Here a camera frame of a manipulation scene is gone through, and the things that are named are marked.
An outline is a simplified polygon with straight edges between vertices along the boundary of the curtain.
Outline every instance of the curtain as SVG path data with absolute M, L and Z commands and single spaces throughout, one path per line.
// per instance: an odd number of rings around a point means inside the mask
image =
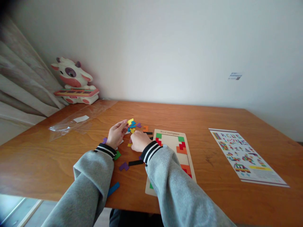
M 0 25 L 1 126 L 17 127 L 20 133 L 62 109 L 68 103 L 53 94 L 61 88 L 20 30 L 6 17 Z

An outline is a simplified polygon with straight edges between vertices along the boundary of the plastic bag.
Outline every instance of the plastic bag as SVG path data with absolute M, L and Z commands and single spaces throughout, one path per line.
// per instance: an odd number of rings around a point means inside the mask
M 63 121 L 49 127 L 49 130 L 51 131 L 50 141 L 68 134 L 71 130 L 76 130 L 81 134 L 85 134 L 86 131 L 92 126 L 89 121 L 96 118 L 116 103 L 117 101 L 114 100 L 98 100 L 91 105 L 83 107 L 69 117 L 65 118 Z M 89 118 L 81 122 L 74 121 L 75 118 L 83 117 L 85 115 Z

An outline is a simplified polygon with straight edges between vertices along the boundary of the cow eye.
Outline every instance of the cow eye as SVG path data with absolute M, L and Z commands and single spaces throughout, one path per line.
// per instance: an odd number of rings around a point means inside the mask
M 65 68 L 65 72 L 70 77 L 76 77 L 76 75 L 77 75 L 75 70 L 73 70 L 72 68 L 69 68 L 69 67 Z

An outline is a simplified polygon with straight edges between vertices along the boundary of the cow horn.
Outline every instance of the cow horn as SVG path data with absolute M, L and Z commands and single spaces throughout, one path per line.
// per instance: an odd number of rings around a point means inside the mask
M 75 64 L 75 66 L 76 66 L 77 68 L 81 68 L 81 63 L 80 63 L 79 61 L 77 61 L 77 63 Z

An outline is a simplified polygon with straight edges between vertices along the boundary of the hand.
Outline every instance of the hand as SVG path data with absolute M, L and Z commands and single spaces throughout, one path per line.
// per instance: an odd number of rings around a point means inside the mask
M 120 145 L 128 127 L 126 119 L 112 126 L 108 133 L 106 145 L 116 149 Z
M 143 152 L 143 150 L 151 143 L 148 135 L 142 131 L 136 130 L 131 136 L 129 143 L 132 143 L 132 150 Z

